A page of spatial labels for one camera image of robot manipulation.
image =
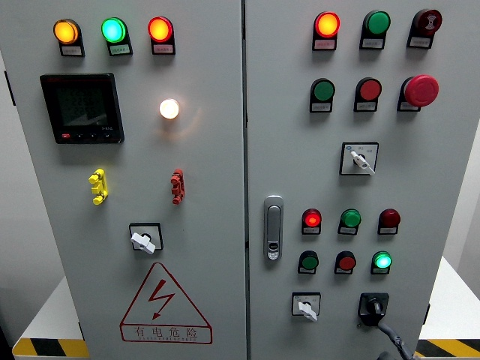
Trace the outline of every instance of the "power meter display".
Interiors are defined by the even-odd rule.
[[[112,73],[42,75],[40,82],[58,144],[123,142]]]

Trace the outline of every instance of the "red terminal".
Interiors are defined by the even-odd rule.
[[[437,79],[427,74],[413,77],[403,88],[405,100],[414,107],[426,107],[432,104],[439,91]]]
[[[355,260],[354,257],[350,257],[350,256],[344,257],[338,263],[338,266],[340,267],[340,269],[345,271],[352,270],[353,268],[355,268],[356,265],[357,265],[357,261]]]
[[[382,92],[382,86],[380,82],[375,79],[368,79],[363,84],[361,84],[360,88],[360,96],[365,99],[366,101],[372,101],[377,99]]]
[[[185,183],[183,180],[183,171],[181,169],[175,169],[173,172],[172,178],[170,179],[172,183],[172,194],[173,194],[173,205],[178,205],[182,202],[185,197]]]
[[[322,222],[322,215],[320,211],[315,208],[309,208],[303,213],[301,220],[307,227],[318,227]]]
[[[432,36],[442,25],[442,14],[438,10],[420,10],[413,18],[413,25],[421,35]]]
[[[400,214],[398,214],[398,211],[393,208],[387,208],[382,211],[382,214],[380,214],[381,227],[398,227],[400,220]]]

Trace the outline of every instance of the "orange indicator light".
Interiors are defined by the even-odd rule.
[[[148,23],[148,34],[153,41],[168,41],[173,33],[172,23],[166,17],[154,17]]]
[[[62,44],[73,44],[78,39],[77,24],[70,19],[61,19],[53,26],[53,34]]]
[[[315,30],[318,35],[324,38],[333,38],[340,28],[340,18],[336,13],[321,13],[315,22]]]

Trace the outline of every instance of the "black cable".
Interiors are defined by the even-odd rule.
[[[388,325],[379,323],[378,329],[390,338],[391,342],[397,347],[398,352],[403,360],[414,360],[413,352],[409,350],[407,345],[400,336]]]

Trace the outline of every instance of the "high voltage warning triangle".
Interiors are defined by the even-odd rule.
[[[123,341],[211,344],[212,327],[164,264],[155,262],[120,323]]]

